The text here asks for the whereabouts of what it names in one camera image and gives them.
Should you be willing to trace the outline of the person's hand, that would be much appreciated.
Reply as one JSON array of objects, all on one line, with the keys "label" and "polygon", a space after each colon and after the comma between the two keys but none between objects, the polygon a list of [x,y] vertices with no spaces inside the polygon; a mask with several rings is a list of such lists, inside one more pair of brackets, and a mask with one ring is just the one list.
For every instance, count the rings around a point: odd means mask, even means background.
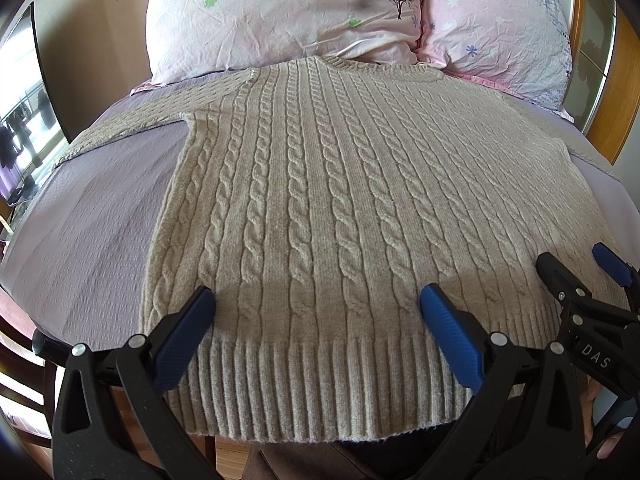
[{"label": "person's hand", "polygon": [[622,400],[594,378],[587,378],[579,396],[584,421],[585,447],[597,460],[607,460],[636,416],[634,399]]}]

